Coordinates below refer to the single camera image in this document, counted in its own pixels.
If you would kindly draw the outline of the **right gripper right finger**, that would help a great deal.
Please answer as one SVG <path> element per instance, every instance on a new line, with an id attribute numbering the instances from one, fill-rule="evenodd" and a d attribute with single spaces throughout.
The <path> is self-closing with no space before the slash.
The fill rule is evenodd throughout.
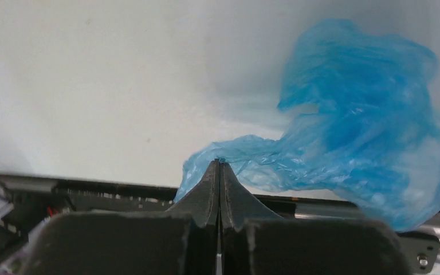
<path id="1" fill-rule="evenodd" d="M 363 219 L 286 219 L 220 164 L 224 274 L 411 274 L 398 236 Z"/>

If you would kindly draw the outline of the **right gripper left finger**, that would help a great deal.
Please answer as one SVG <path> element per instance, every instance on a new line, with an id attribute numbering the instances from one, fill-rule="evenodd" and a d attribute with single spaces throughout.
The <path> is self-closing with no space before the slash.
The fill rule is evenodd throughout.
<path id="1" fill-rule="evenodd" d="M 166 211 L 73 212 L 50 219 L 21 274 L 213 274 L 219 163 Z"/>

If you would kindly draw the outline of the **blue plastic trash bag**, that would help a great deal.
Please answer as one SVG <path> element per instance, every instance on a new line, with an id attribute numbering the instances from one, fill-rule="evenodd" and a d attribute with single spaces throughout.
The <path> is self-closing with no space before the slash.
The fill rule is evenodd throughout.
<path id="1" fill-rule="evenodd" d="M 397 35 L 370 35 L 348 19 L 305 31 L 289 59 L 278 110 L 283 135 L 245 135 L 191 155 L 175 201 L 214 159 L 245 185 L 280 193 L 330 190 L 365 215 L 409 231 L 440 211 L 440 111 L 429 82 L 433 51 Z"/>

